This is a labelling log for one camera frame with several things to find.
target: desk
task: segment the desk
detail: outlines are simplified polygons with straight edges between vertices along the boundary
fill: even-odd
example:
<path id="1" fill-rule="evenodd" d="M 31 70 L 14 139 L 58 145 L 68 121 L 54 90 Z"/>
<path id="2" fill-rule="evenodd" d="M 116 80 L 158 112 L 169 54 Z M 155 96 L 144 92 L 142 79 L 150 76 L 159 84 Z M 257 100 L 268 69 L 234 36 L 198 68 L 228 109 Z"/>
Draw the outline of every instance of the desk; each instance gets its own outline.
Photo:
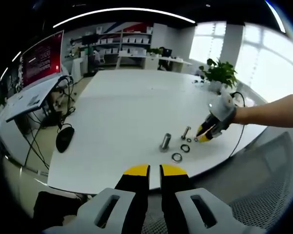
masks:
<path id="1" fill-rule="evenodd" d="M 42 102 L 58 82 L 59 76 L 25 88 L 8 99 L 3 110 L 0 111 L 0 140 L 9 154 L 21 165 L 25 165 L 30 146 L 19 131 L 15 121 L 16 116 L 32 112 L 41 107 Z M 35 104 L 28 105 L 36 97 Z"/>
<path id="2" fill-rule="evenodd" d="M 75 58 L 73 60 L 72 65 L 72 77 L 74 79 L 74 83 L 78 83 L 83 77 L 82 77 L 82 69 L 81 66 L 83 65 L 84 59 L 83 58 Z"/>
<path id="3" fill-rule="evenodd" d="M 148 163 L 150 189 L 160 187 L 159 165 L 178 165 L 195 176 L 228 159 L 237 144 L 242 126 L 232 124 L 222 136 L 206 143 L 182 141 L 191 126 L 193 138 L 209 114 L 208 102 L 216 96 L 193 80 L 197 77 L 164 71 L 100 71 L 77 100 L 76 112 L 67 123 L 75 128 L 64 153 L 54 149 L 48 185 L 60 190 L 97 194 L 114 188 L 128 168 Z M 265 127 L 245 126 L 236 151 L 253 141 Z M 159 151 L 165 133 L 172 135 L 169 150 Z M 190 146 L 189 153 L 180 150 Z M 183 161 L 175 164 L 171 155 Z"/>
<path id="4" fill-rule="evenodd" d="M 142 68 L 144 70 L 157 70 L 159 60 L 166 60 L 172 62 L 172 71 L 178 73 L 190 73 L 192 64 L 177 58 L 168 58 L 168 57 L 152 57 L 152 56 L 143 56 L 143 55 L 131 55 L 131 54 L 119 54 L 116 68 L 119 69 L 121 65 L 122 57 L 125 58 L 141 58 L 142 59 Z"/>
<path id="5" fill-rule="evenodd" d="M 47 95 L 58 82 L 59 77 L 48 79 L 29 89 L 15 94 L 14 101 L 9 109 L 6 121 L 13 120 L 16 116 L 40 109 Z"/>

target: red screen display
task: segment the red screen display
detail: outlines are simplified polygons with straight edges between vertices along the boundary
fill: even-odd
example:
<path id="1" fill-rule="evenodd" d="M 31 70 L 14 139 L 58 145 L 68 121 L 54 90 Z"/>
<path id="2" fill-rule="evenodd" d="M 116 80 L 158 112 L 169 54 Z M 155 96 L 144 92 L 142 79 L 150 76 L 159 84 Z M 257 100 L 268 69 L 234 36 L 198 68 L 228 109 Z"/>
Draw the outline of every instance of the red screen display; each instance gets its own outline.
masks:
<path id="1" fill-rule="evenodd" d="M 61 71 L 63 31 L 31 47 L 22 56 L 23 86 Z"/>

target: human arm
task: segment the human arm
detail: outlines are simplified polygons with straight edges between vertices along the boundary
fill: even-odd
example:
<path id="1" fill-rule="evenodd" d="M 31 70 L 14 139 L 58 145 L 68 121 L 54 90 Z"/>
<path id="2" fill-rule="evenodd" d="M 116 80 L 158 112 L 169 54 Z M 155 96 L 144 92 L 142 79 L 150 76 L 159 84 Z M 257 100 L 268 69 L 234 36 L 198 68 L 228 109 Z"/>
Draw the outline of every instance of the human arm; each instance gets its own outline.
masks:
<path id="1" fill-rule="evenodd" d="M 233 123 L 293 128 L 293 95 L 260 106 L 237 108 Z"/>

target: green plant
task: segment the green plant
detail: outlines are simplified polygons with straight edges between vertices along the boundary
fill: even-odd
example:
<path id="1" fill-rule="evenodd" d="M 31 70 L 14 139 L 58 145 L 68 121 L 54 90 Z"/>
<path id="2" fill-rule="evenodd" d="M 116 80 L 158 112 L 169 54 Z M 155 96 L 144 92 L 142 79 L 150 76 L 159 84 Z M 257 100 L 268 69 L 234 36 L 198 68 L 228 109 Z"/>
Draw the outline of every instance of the green plant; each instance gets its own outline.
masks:
<path id="1" fill-rule="evenodd" d="M 161 53 L 159 48 L 148 48 L 146 51 L 148 53 L 150 53 L 150 54 L 153 53 L 153 54 L 156 54 L 156 55 Z"/>
<path id="2" fill-rule="evenodd" d="M 235 78 L 236 71 L 233 66 L 228 62 L 214 62 L 211 58 L 207 60 L 209 69 L 204 70 L 204 66 L 200 66 L 199 69 L 204 73 L 205 76 L 201 76 L 202 79 L 208 81 L 220 81 L 223 84 L 230 86 L 231 88 L 237 83 Z"/>

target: white flower pot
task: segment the white flower pot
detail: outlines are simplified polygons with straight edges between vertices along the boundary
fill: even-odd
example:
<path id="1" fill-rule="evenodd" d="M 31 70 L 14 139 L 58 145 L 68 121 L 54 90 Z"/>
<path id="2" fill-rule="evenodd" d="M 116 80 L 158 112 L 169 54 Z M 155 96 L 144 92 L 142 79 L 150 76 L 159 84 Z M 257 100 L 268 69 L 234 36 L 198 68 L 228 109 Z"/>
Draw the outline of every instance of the white flower pot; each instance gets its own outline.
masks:
<path id="1" fill-rule="evenodd" d="M 209 91 L 213 93 L 219 93 L 222 88 L 222 83 L 220 81 L 211 81 L 209 84 Z"/>

